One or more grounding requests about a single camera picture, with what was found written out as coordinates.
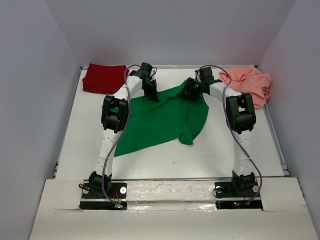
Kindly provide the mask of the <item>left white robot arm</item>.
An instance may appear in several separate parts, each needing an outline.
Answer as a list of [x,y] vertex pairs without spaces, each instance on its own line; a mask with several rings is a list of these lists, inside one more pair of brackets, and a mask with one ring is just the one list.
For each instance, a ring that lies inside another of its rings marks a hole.
[[88,178],[88,187],[101,198],[109,198],[112,188],[113,159],[117,144],[124,134],[131,113],[131,99],[140,90],[151,101],[158,102],[157,68],[148,63],[141,63],[137,70],[124,71],[124,84],[113,95],[103,99],[101,124],[103,139],[99,157],[93,172]]

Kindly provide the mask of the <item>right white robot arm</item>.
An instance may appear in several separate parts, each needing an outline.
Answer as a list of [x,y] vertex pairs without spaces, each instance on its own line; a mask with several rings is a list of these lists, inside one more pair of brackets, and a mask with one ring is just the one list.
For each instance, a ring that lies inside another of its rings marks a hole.
[[252,198],[258,185],[250,156],[251,134],[257,121],[253,97],[231,89],[229,84],[215,80],[212,67],[205,65],[195,71],[194,78],[186,80],[179,96],[196,100],[207,94],[222,102],[226,125],[233,138],[234,165],[231,180],[216,182],[212,193],[217,199]]

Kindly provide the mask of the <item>green t shirt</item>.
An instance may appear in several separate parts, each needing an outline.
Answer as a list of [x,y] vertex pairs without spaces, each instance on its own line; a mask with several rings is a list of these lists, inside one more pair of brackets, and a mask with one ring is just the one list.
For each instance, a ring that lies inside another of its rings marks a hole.
[[115,148],[122,156],[177,139],[191,146],[206,123],[209,106],[204,97],[180,97],[185,84],[159,92],[159,101],[135,97],[130,102],[130,117]]

